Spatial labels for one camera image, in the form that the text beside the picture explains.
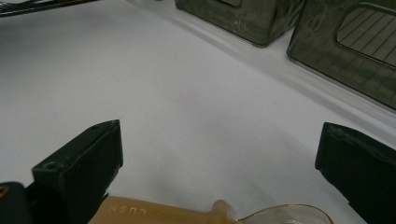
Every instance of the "storage bin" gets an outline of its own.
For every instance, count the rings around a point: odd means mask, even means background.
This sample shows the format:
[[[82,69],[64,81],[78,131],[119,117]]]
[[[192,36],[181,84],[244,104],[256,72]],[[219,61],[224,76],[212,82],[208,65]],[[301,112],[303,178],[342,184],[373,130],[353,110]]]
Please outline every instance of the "storage bin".
[[[257,47],[294,26],[304,0],[175,0],[179,9],[209,21]]]
[[[288,55],[394,111],[395,9],[395,0],[306,0]]]

